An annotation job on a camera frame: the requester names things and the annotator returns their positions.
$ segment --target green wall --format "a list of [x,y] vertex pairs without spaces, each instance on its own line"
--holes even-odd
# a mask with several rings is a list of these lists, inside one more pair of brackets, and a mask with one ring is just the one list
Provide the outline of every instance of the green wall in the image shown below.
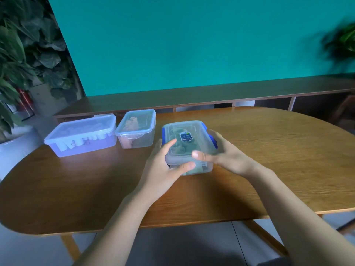
[[50,0],[88,96],[337,73],[355,0]]

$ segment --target label sticker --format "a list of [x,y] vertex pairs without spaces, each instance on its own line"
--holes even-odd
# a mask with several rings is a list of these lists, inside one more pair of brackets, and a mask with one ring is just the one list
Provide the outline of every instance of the label sticker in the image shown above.
[[189,132],[180,133],[180,138],[181,138],[181,141],[183,141],[183,142],[188,142],[193,139],[191,136],[191,133],[189,133]]

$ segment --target left hand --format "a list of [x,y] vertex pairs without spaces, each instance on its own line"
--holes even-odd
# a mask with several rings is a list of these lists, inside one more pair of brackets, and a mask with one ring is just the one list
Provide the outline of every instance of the left hand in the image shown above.
[[190,161],[177,168],[169,168],[165,162],[165,155],[175,143],[176,139],[173,139],[162,146],[162,140],[159,139],[146,162],[136,191],[142,192],[150,204],[159,199],[182,174],[196,166],[194,162]]

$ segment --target transparent plastic box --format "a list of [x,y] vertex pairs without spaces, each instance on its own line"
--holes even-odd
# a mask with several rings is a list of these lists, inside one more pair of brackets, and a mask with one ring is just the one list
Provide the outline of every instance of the transparent plastic box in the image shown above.
[[114,146],[116,116],[85,118],[60,123],[45,139],[58,157],[71,156]]
[[127,112],[115,131],[122,148],[151,146],[154,140],[155,120],[154,109]]
[[206,130],[206,125],[199,120],[175,122],[163,126],[163,144],[174,138],[177,139],[177,142],[169,149],[169,152],[165,156],[165,161],[170,165],[170,168],[178,167],[188,161],[194,161],[196,167],[185,175],[212,171],[212,162],[198,161],[191,156],[193,150],[199,150],[208,154],[215,154],[217,152],[217,143]]

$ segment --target right hand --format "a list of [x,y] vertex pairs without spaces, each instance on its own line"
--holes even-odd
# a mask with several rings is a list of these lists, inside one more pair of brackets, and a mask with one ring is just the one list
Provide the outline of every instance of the right hand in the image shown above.
[[212,135],[218,145],[218,154],[210,155],[201,151],[194,150],[191,156],[200,161],[213,162],[238,174],[246,179],[255,175],[257,169],[262,165],[245,155],[235,145],[228,142],[219,133],[207,129],[207,133]]

